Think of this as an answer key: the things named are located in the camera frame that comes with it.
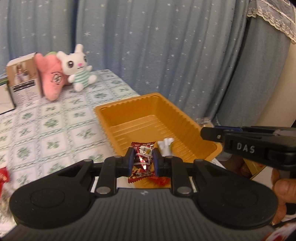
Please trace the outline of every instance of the white bunny plush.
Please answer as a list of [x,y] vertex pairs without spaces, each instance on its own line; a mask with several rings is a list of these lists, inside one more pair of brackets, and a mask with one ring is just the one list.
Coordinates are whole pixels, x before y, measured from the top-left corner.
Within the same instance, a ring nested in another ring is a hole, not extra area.
[[63,51],[57,53],[57,58],[62,62],[63,73],[69,75],[68,82],[73,83],[77,92],[96,81],[95,75],[89,75],[92,66],[87,66],[87,58],[82,50],[83,45],[77,44],[74,53],[69,55]]

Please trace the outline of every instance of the green patterned sheet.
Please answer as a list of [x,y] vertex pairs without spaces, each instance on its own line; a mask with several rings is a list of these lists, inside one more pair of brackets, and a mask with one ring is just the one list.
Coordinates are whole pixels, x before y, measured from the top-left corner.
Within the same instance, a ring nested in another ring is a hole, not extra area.
[[[103,162],[114,155],[93,109],[138,94],[110,70],[94,74],[100,81],[79,93],[68,86],[58,101],[42,98],[0,116],[0,162],[8,162],[13,188],[86,158]],[[14,225],[0,215],[0,236]]]

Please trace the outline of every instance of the ridged black surface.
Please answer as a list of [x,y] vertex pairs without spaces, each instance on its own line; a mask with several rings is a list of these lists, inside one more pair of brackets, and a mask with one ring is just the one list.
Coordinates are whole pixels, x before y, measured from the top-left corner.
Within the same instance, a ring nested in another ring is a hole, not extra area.
[[260,241],[273,229],[233,230],[205,218],[188,198],[169,189],[119,189],[99,198],[89,212],[72,224],[55,229],[15,227],[3,241]]

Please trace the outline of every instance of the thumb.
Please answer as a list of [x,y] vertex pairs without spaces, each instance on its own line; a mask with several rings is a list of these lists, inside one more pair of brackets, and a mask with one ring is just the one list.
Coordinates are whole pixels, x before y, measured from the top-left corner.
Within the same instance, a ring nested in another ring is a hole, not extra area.
[[296,203],[296,179],[280,179],[274,185],[275,194],[287,203]]

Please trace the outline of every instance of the metal screw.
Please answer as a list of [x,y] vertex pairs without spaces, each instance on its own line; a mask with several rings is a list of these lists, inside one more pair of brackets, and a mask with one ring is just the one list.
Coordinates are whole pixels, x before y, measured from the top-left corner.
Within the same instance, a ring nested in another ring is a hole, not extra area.
[[109,192],[111,192],[111,188],[102,186],[102,187],[97,188],[96,192],[99,194],[108,194]]
[[189,187],[179,187],[177,189],[177,192],[180,193],[180,194],[183,194],[183,195],[189,194],[189,193],[191,193],[191,191],[192,191],[192,189],[189,188]]

